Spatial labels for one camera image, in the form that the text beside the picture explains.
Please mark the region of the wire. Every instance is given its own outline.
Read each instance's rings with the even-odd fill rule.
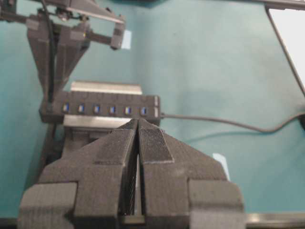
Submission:
[[[229,125],[235,125],[235,126],[238,126],[238,127],[244,128],[244,129],[257,131],[260,133],[272,134],[272,133],[275,133],[275,132],[281,130],[284,126],[286,126],[293,120],[300,118],[304,115],[305,115],[305,112],[297,113],[297,114],[289,117],[286,121],[280,123],[276,127],[270,128],[270,129],[259,128],[259,127],[242,124],[242,123],[238,123],[238,122],[234,122],[234,121],[230,121],[230,120],[226,120],[226,119],[221,119],[221,118],[211,118],[211,117],[203,117],[203,116],[185,116],[185,115],[178,115],[178,114],[164,114],[163,113],[163,114],[161,114],[161,118],[189,119],[189,120],[224,123],[224,124],[229,124]]]
[[[46,16],[48,30],[49,30],[49,39],[50,39],[50,64],[49,64],[49,88],[48,88],[48,102],[53,102],[54,94],[54,74],[55,74],[55,39],[53,34],[53,27],[50,20],[50,15],[47,9],[47,4],[45,0],[41,0],[42,7]]]

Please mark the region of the silver metal block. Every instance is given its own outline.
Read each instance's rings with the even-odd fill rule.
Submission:
[[[117,94],[142,94],[142,88],[138,84],[124,83],[101,83],[90,81],[74,81],[71,91],[75,92],[98,92],[98,93],[117,93]]]
[[[130,118],[116,117],[97,117],[84,115],[65,115],[63,120],[64,127],[84,127],[84,128],[103,128],[115,129],[128,123]]]

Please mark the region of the white paper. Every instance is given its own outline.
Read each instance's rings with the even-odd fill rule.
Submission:
[[[131,49],[132,46],[132,32],[129,30],[125,30],[123,41],[122,41],[122,49]]]
[[[220,164],[223,166],[227,179],[230,181],[229,168],[228,168],[227,159],[225,158],[225,156],[223,156],[221,154],[213,154],[213,158],[216,161],[220,162]]]

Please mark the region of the teal background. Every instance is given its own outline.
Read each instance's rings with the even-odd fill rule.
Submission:
[[[131,50],[92,43],[73,80],[139,83],[165,113],[227,118],[273,127],[305,110],[283,50],[260,3],[97,0],[126,16]],[[29,15],[40,6],[19,0]],[[92,19],[95,32],[113,24]],[[19,24],[0,24],[0,217],[15,217],[35,175],[45,136],[42,92]],[[162,129],[208,154],[227,158],[247,212],[305,210],[305,132],[295,121],[272,135],[223,124],[162,120]]]

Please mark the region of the usb port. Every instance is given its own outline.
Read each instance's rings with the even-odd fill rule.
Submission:
[[[142,116],[147,115],[147,108],[146,108],[146,107],[142,107],[142,108],[141,108],[141,115],[142,115]]]
[[[93,107],[93,112],[94,112],[95,114],[98,114],[98,113],[100,112],[100,110],[101,110],[100,105],[94,105],[94,107]]]
[[[131,107],[130,106],[125,107],[125,114],[126,115],[131,115],[131,113],[132,113]]]
[[[62,111],[64,113],[68,113],[69,112],[69,103],[65,103],[63,106],[62,106]]]
[[[85,112],[85,105],[84,104],[81,104],[78,106],[78,112],[79,113],[84,113]]]
[[[114,114],[115,114],[115,111],[116,111],[115,106],[111,106],[110,109],[109,109],[109,113],[110,113],[111,115],[114,115]]]

